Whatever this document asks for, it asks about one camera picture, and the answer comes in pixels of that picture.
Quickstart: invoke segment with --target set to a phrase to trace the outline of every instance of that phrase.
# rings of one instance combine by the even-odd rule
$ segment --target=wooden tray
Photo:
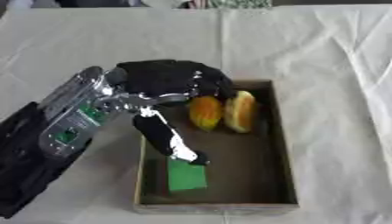
[[[139,211],[217,213],[298,206],[272,82],[235,84],[260,103],[257,124],[249,134],[235,133],[223,122],[211,132],[197,129],[187,107],[161,110],[191,149],[204,151],[210,158],[208,187],[169,192],[166,158],[144,142],[135,197]]]

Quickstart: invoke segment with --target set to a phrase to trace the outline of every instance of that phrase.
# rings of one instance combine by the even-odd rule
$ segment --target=robotic hand
[[[42,193],[121,113],[134,115],[135,127],[162,154],[208,164],[155,108],[202,95],[225,100],[235,91],[220,70],[191,61],[126,62],[107,72],[92,66],[77,73],[0,124],[0,216],[10,218]]]

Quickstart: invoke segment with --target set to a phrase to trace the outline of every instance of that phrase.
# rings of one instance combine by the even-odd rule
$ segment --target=green sponge
[[[204,165],[188,164],[168,158],[167,169],[171,192],[207,187]]]

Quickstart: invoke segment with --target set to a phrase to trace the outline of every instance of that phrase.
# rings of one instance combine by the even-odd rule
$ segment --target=bread roll
[[[234,99],[226,102],[225,124],[239,133],[247,133],[252,130],[255,114],[255,97],[250,92],[238,91]]]

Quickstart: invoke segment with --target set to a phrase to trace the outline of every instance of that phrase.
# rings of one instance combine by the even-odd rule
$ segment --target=white tablecloth
[[[301,208],[279,216],[131,212],[138,135],[125,116],[3,223],[392,222],[392,7],[16,10],[0,20],[0,117],[84,67],[196,60],[272,79]]]

